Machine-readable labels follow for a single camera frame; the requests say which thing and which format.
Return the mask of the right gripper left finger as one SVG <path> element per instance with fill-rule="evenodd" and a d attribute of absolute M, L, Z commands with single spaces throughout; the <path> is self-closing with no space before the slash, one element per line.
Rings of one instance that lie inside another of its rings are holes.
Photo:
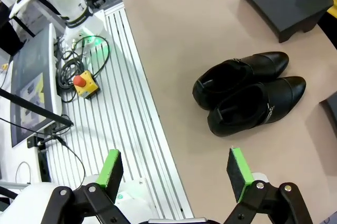
<path fill-rule="evenodd" d="M 72 190 L 59 186 L 51 194 L 41 224 L 82 224 L 95 217 L 99 224 L 124 224 L 115 205 L 123 176 L 119 150 L 110 150 L 96 182 Z"/>

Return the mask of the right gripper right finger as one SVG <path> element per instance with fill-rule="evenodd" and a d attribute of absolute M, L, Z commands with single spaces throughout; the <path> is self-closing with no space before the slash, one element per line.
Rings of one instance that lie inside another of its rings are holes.
<path fill-rule="evenodd" d="M 313 224 L 298 186 L 285 182 L 275 187 L 264 174 L 254 178 L 240 148 L 230 148 L 226 171 L 236 206 L 225 224 L 251 224 L 258 213 L 271 224 Z"/>

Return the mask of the black shoe stand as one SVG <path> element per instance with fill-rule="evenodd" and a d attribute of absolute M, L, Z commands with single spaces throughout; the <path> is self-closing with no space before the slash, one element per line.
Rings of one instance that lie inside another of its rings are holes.
<path fill-rule="evenodd" d="M 309 32 L 333 6 L 333 0 L 247 0 L 283 43 L 297 32 Z"/>

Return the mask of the small black box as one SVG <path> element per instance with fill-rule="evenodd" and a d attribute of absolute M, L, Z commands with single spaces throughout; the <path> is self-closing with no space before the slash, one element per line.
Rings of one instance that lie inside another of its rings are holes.
<path fill-rule="evenodd" d="M 46 149 L 38 148 L 37 157 L 38 157 L 38 164 L 39 164 L 39 170 L 40 170 L 40 176 L 41 176 L 42 182 L 51 182 Z"/>

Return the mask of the yellow emergency stop button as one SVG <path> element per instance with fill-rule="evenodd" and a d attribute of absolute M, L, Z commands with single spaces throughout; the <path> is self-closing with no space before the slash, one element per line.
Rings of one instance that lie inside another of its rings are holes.
<path fill-rule="evenodd" d="M 100 91 L 97 81 L 89 70 L 85 70 L 80 75 L 76 75 L 73 78 L 73 85 L 77 94 L 84 99 L 89 99 Z"/>

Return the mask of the black leather dress shoe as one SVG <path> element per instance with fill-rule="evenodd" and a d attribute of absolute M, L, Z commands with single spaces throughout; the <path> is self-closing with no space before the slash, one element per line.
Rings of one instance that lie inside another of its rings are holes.
<path fill-rule="evenodd" d="M 201 108 L 212 110 L 224 98 L 247 85 L 277 79 L 288 63 L 289 57 L 284 52 L 263 52 L 225 60 L 197 79 L 193 98 Z"/>
<path fill-rule="evenodd" d="M 209 112 L 210 131 L 230 136 L 284 118 L 300 101 L 306 81 L 300 76 L 248 85 L 222 100 Z"/>

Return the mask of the black slanted bar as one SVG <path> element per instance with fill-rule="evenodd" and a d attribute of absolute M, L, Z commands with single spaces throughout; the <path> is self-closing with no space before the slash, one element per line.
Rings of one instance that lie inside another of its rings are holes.
<path fill-rule="evenodd" d="M 51 119 L 53 121 L 56 121 L 58 123 L 61 123 L 63 124 L 64 126 L 68 126 L 68 127 L 71 127 L 73 126 L 73 122 L 69 119 L 66 119 L 62 116 L 59 116 L 49 110 L 46 110 L 45 108 L 42 108 L 30 101 L 27 101 L 17 95 L 14 95 L 14 94 L 11 94 L 9 92 L 7 92 L 6 90 L 0 88 L 0 96 L 3 97 L 3 98 L 6 98 L 8 99 L 9 101 L 11 101 L 12 103 L 20 106 L 20 107 L 23 107 L 23 108 L 26 108 L 36 114 L 39 114 L 41 116 L 44 116 L 48 119 Z"/>

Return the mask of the black flat platform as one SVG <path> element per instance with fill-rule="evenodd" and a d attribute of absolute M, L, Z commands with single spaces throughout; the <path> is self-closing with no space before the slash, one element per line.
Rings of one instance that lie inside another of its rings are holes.
<path fill-rule="evenodd" d="M 321 101 L 320 105 L 324 109 L 332 128 L 337 132 L 337 96 L 330 96 Z"/>

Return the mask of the white framed monitor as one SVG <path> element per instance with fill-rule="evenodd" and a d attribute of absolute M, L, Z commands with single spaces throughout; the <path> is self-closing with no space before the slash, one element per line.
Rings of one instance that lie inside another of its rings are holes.
<path fill-rule="evenodd" d="M 49 24 L 24 45 L 14 57 L 11 93 L 60 116 L 62 102 L 56 88 L 55 41 L 54 25 Z M 15 147 L 54 121 L 11 103 L 10 122 L 12 147 Z"/>

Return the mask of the aluminium slotted base plate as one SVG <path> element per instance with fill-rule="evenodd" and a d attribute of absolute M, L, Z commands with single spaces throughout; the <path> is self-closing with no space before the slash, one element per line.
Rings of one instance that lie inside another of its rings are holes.
<path fill-rule="evenodd" d="M 158 117 L 124 6 L 100 11 L 113 42 L 111 53 L 86 52 L 100 86 L 90 99 L 63 93 L 63 114 L 73 127 L 47 145 L 51 180 L 76 188 L 84 176 L 96 175 L 108 151 L 121 152 L 122 183 L 148 188 L 152 209 L 160 218 L 193 217 L 185 190 Z"/>

